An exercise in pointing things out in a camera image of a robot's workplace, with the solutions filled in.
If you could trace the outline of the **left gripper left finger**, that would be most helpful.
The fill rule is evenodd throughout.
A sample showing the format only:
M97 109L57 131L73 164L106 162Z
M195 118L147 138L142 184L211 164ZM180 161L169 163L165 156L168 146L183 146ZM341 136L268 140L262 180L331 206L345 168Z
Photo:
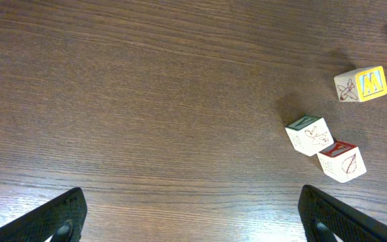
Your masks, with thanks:
M87 216L81 188L73 188L0 227L0 241L79 242Z

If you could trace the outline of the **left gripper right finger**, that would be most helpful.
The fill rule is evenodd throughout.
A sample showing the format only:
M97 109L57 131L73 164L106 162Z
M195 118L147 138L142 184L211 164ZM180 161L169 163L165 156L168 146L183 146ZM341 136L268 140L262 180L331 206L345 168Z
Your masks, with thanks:
M312 185L302 187L298 212L308 242L387 242L387 225Z

